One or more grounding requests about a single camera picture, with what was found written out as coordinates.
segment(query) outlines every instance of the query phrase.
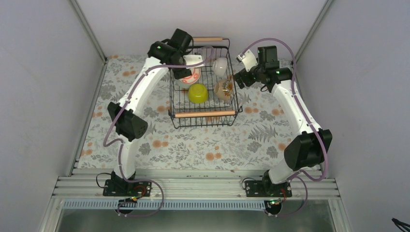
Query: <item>white wall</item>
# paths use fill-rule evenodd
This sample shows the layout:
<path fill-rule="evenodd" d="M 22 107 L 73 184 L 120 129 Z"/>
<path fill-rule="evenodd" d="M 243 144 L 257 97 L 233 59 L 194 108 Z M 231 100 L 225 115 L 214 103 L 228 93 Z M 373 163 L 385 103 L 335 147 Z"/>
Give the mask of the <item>white wall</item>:
<path fill-rule="evenodd" d="M 0 2 L 0 231 L 36 231 L 102 62 L 68 0 Z"/>
<path fill-rule="evenodd" d="M 335 1 L 298 63 L 355 231 L 410 223 L 410 2 Z"/>
<path fill-rule="evenodd" d="M 264 37 L 295 51 L 326 0 L 78 0 L 106 55 L 146 54 L 176 28 L 192 36 L 231 39 L 231 56 Z M 278 46 L 280 58 L 290 58 Z"/>

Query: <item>floral tablecloth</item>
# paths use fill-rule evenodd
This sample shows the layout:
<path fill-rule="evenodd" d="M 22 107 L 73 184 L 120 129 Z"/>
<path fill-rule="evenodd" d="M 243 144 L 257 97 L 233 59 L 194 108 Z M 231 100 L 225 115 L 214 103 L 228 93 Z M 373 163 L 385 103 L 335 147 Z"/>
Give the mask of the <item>floral tablecloth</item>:
<path fill-rule="evenodd" d="M 133 83 L 146 56 L 112 56 L 92 115 L 78 168 L 114 168 L 119 144 L 103 147 L 111 124 L 107 111 Z M 243 68 L 233 61 L 234 73 Z M 280 61 L 281 67 L 290 62 Z M 260 92 L 256 83 L 239 89 L 239 113 L 231 127 L 175 129 L 169 109 L 169 76 L 159 81 L 146 103 L 142 119 L 149 127 L 138 140 L 135 167 L 140 169 L 267 170 L 283 158 L 292 140 L 291 128 L 278 101 Z"/>

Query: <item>black wire rack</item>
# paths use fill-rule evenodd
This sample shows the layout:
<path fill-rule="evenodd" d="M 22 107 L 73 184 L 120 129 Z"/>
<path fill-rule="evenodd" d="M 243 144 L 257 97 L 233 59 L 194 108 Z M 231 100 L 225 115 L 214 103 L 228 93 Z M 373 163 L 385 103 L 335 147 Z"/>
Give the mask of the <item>black wire rack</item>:
<path fill-rule="evenodd" d="M 208 100 L 201 104 L 192 103 L 188 99 L 188 89 L 180 87 L 174 79 L 173 72 L 170 72 L 170 109 L 168 111 L 174 127 L 209 127 L 209 126 L 231 126 L 233 125 L 238 113 L 242 112 L 242 106 L 239 106 L 238 95 L 236 92 L 236 84 L 233 81 L 233 68 L 231 56 L 229 54 L 229 39 L 222 39 L 228 42 L 228 46 L 212 45 L 215 49 L 215 54 L 211 61 L 207 62 L 201 68 L 201 75 L 196 83 L 204 85 L 208 90 Z M 204 45 L 191 46 L 191 54 L 202 55 L 203 59 L 211 54 L 211 48 L 204 48 Z M 217 77 L 212 72 L 212 63 L 219 57 L 225 57 L 228 60 L 226 69 L 226 77 Z M 232 79 L 233 92 L 230 99 L 220 100 L 214 93 L 215 84 L 224 79 Z M 201 112 L 205 115 L 208 113 L 219 114 L 219 116 L 188 116 L 193 112 Z"/>

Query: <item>green bowl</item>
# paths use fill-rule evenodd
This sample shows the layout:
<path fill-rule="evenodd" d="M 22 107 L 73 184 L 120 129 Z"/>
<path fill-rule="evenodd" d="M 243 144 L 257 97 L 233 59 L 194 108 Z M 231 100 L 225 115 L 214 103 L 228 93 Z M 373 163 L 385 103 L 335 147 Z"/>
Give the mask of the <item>green bowl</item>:
<path fill-rule="evenodd" d="M 204 103 L 208 100 L 208 89 L 202 84 L 193 84 L 188 90 L 188 99 L 193 103 Z"/>

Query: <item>wooden handle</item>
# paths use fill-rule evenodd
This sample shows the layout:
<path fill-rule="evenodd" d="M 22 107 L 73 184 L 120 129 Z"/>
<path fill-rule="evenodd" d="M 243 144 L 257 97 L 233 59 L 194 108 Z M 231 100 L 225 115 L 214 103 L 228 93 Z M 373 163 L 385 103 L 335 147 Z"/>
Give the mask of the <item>wooden handle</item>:
<path fill-rule="evenodd" d="M 175 117 L 215 117 L 215 116 L 232 116 L 232 115 L 235 115 L 235 110 L 176 113 Z"/>
<path fill-rule="evenodd" d="M 222 41 L 222 37 L 193 37 L 194 42 L 215 42 Z"/>

